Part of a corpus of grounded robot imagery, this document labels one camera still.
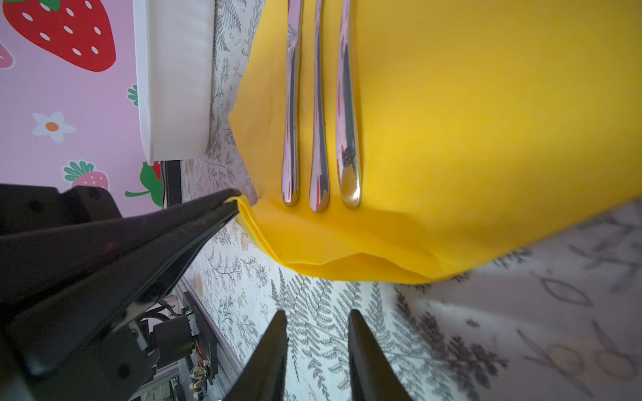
metal handle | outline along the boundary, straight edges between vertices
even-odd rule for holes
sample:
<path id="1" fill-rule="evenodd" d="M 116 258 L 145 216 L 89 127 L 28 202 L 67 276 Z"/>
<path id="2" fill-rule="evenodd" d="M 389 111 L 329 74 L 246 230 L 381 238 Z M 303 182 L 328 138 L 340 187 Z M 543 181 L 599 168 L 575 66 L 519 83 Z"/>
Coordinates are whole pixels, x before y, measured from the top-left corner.
<path id="1" fill-rule="evenodd" d="M 321 11 L 323 0 L 317 0 L 315 16 L 315 116 L 312 142 L 312 174 L 310 175 L 310 208 L 323 212 L 330 200 L 330 178 L 325 148 L 323 113 L 323 81 L 321 75 Z"/>
<path id="2" fill-rule="evenodd" d="M 286 206 L 294 206 L 299 201 L 299 68 L 300 45 L 299 25 L 292 26 L 288 15 L 287 75 L 288 94 L 285 117 L 285 141 L 283 143 L 283 169 L 281 171 L 281 196 Z"/>
<path id="3" fill-rule="evenodd" d="M 361 159 L 350 73 L 350 11 L 351 0 L 343 0 L 337 72 L 336 165 L 343 203 L 355 209 L 361 203 Z"/>

flower print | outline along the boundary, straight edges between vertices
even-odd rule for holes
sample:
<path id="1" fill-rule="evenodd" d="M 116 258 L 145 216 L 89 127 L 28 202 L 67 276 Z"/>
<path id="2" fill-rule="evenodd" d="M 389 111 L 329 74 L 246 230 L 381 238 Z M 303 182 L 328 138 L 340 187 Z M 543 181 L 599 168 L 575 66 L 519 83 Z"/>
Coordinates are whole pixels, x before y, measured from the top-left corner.
<path id="1" fill-rule="evenodd" d="M 54 114 L 51 114 L 51 117 L 47 117 L 44 114 L 33 113 L 33 119 L 39 124 L 33 129 L 34 135 L 37 137 L 48 135 L 59 144 L 61 144 L 64 139 L 62 134 L 76 131 L 76 128 L 64 123 L 65 118 L 61 112 L 55 112 Z"/>

table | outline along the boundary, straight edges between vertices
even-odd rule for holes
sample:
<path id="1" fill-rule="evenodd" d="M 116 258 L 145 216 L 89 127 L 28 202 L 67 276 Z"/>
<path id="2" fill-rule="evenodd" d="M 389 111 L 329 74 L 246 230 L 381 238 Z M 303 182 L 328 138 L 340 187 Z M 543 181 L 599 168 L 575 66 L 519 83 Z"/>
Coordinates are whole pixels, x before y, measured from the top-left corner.
<path id="1" fill-rule="evenodd" d="M 217 0 L 210 144 L 204 158 L 182 162 L 184 201 L 228 187 L 257 201 L 227 116 L 263 5 Z M 286 311 L 287 401 L 350 399 L 352 308 L 415 400 L 628 400 L 642 393 L 641 269 L 636 200 L 434 284 L 304 277 L 234 222 L 186 278 L 243 363 Z"/>

leaf pattern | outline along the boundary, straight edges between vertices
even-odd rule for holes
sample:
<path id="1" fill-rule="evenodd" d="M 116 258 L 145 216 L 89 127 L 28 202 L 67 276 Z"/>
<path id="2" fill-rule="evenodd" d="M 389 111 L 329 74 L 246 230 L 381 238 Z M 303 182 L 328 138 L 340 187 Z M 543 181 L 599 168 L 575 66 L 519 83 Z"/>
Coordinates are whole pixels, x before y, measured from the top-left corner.
<path id="1" fill-rule="evenodd" d="M 227 116 L 263 6 L 263 0 L 217 2 L 210 143 L 205 157 L 182 162 L 185 200 L 235 187 L 257 201 Z M 634 202 L 474 271 L 406 286 L 298 275 L 276 265 L 230 222 L 205 244 L 186 277 L 243 363 L 274 313 L 286 311 L 286 401 L 351 399 L 346 333 L 353 307 L 414 400 L 524 394 L 585 400 L 581 384 L 596 397 L 617 391 L 622 399 L 637 399 L 638 368 L 632 363 L 642 361 L 642 342 L 635 340 L 642 325 L 635 308 L 611 308 L 609 301 L 617 296 L 617 305 L 636 305 L 641 228 L 642 207 Z M 546 357 L 525 343 L 520 328 L 537 339 Z M 564 362 L 555 352 L 565 348 L 555 344 L 573 340 L 582 345 L 576 348 L 595 379 L 551 370 L 552 363 Z M 549 392 L 569 384 L 582 391 Z"/>

yellow napkin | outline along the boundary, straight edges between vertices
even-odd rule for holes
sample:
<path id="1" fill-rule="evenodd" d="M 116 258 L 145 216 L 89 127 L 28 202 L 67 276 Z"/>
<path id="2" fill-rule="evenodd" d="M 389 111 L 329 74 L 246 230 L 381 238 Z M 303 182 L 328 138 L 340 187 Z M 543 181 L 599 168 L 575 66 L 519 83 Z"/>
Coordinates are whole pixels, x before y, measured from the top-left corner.
<path id="1" fill-rule="evenodd" d="M 287 0 L 266 2 L 230 115 L 259 201 L 240 222 L 306 275 L 431 282 L 642 193 L 642 3 L 353 0 L 363 201 L 334 150 L 341 0 L 322 25 L 328 209 L 310 210 L 314 11 L 304 1 L 301 197 L 281 201 Z"/>

